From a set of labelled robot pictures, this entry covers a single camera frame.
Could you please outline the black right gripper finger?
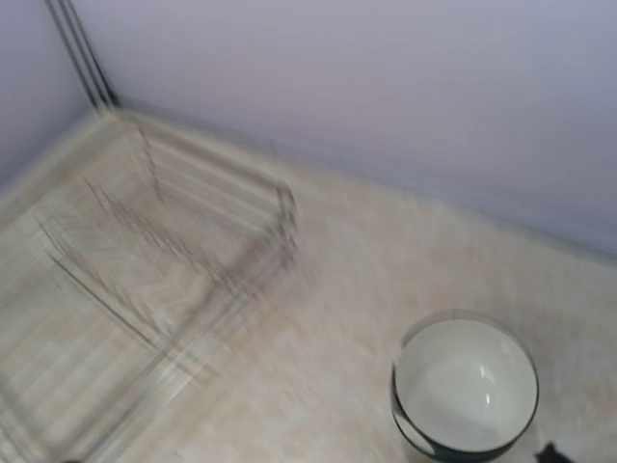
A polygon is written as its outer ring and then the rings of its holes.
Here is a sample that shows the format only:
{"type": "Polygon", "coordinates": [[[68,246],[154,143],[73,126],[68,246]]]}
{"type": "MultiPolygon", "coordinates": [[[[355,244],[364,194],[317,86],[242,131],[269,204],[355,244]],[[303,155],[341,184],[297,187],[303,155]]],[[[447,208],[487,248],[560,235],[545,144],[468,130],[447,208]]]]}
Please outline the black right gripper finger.
{"type": "Polygon", "coordinates": [[[553,443],[534,454],[537,463],[567,463],[567,456],[561,453],[553,443]]]}

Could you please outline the teal white mug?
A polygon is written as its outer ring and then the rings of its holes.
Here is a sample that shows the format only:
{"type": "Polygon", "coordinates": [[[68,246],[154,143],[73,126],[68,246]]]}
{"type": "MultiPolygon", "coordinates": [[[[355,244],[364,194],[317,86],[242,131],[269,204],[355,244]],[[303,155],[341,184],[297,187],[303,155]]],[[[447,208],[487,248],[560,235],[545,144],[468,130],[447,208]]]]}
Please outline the teal white mug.
{"type": "Polygon", "coordinates": [[[530,427],[540,384],[515,333],[476,311],[424,316],[392,362],[390,412],[405,451],[435,462],[492,462],[530,427]]]}

